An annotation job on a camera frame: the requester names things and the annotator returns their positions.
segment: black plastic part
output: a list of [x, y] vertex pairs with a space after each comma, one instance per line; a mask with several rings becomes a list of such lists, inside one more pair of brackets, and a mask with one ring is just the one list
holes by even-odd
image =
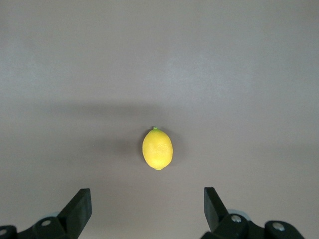
[[66, 233], [78, 238], [92, 215], [90, 189], [81, 189], [59, 213], [57, 218]]
[[92, 214], [90, 189], [81, 189], [57, 217], [47, 217], [17, 233], [1, 226], [0, 239], [77, 239]]
[[[274, 228], [275, 223], [283, 225], [283, 231]], [[291, 224], [282, 221], [269, 221], [265, 224], [266, 236], [271, 239], [304, 239], [300, 232]]]
[[1, 239], [15, 239], [16, 238], [15, 226], [1, 226], [0, 227], [0, 238]]
[[227, 209], [214, 188], [204, 189], [204, 211], [211, 232], [228, 215]]
[[234, 214], [228, 214], [214, 188], [204, 189], [204, 210], [211, 232], [205, 233], [201, 239], [304, 239], [286, 222], [269, 221], [265, 228], [261, 228], [241, 215], [237, 215], [240, 220], [233, 221]]
[[[240, 218], [240, 222], [234, 222], [232, 216]], [[217, 239], [245, 239], [248, 233], [248, 222], [240, 215], [229, 214], [220, 222], [217, 229], [213, 232]]]

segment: lemon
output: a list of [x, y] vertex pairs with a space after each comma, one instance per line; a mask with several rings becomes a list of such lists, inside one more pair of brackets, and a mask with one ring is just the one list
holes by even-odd
[[156, 127], [145, 136], [142, 148], [146, 163], [156, 170], [168, 166], [173, 158], [170, 138]]

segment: gray tabletop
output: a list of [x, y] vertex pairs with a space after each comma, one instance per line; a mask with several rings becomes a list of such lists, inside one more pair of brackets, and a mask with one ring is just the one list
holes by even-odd
[[[80, 239], [198, 239], [204, 187], [318, 235], [319, 1], [2, 0], [0, 225], [90, 188]], [[142, 156], [157, 126], [162, 171]]]

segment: metal screw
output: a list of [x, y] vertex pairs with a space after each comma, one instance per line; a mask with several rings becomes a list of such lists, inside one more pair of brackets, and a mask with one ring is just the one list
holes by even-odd
[[274, 229], [277, 229], [281, 232], [285, 230], [284, 225], [282, 225], [281, 223], [273, 223], [273, 227], [274, 227]]
[[238, 215], [232, 215], [231, 220], [235, 223], [241, 223], [241, 218]]
[[50, 223], [51, 223], [50, 220], [45, 220], [45, 221], [43, 221], [43, 222], [41, 223], [41, 226], [45, 227], [45, 226], [49, 225]]
[[6, 229], [2, 229], [2, 230], [0, 230], [0, 236], [2, 236], [2, 235], [4, 235], [4, 234], [6, 234], [6, 232], [7, 232], [7, 230], [6, 230]]

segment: yellow lemon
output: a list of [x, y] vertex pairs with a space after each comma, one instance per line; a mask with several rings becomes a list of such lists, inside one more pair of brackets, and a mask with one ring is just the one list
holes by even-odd
[[142, 148], [146, 163], [156, 170], [168, 166], [173, 158], [170, 138], [156, 127], [145, 136]]

